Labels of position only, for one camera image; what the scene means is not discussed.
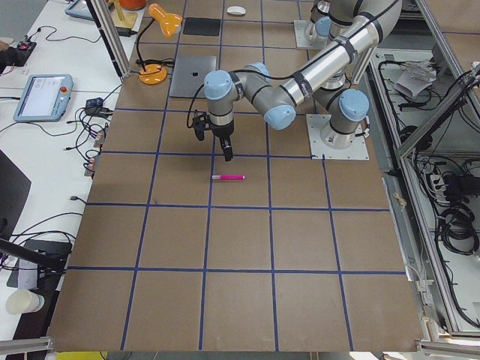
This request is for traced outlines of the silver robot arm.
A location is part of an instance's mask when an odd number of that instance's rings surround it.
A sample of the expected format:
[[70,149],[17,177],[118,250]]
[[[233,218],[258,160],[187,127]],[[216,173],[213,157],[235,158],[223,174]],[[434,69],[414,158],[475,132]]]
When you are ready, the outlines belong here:
[[349,35],[361,5],[362,1],[314,1],[305,34],[325,48],[334,39]]
[[233,158],[230,137],[234,131],[233,104],[247,98],[273,128],[283,130],[296,117],[296,107],[312,97],[334,75],[357,56],[380,44],[395,27],[401,13],[400,1],[333,1],[327,17],[340,34],[302,68],[281,77],[280,85],[270,84],[264,64],[249,64],[227,72],[215,70],[204,79],[202,90],[207,112],[187,117],[187,126],[203,140],[211,131],[220,140],[226,161]]

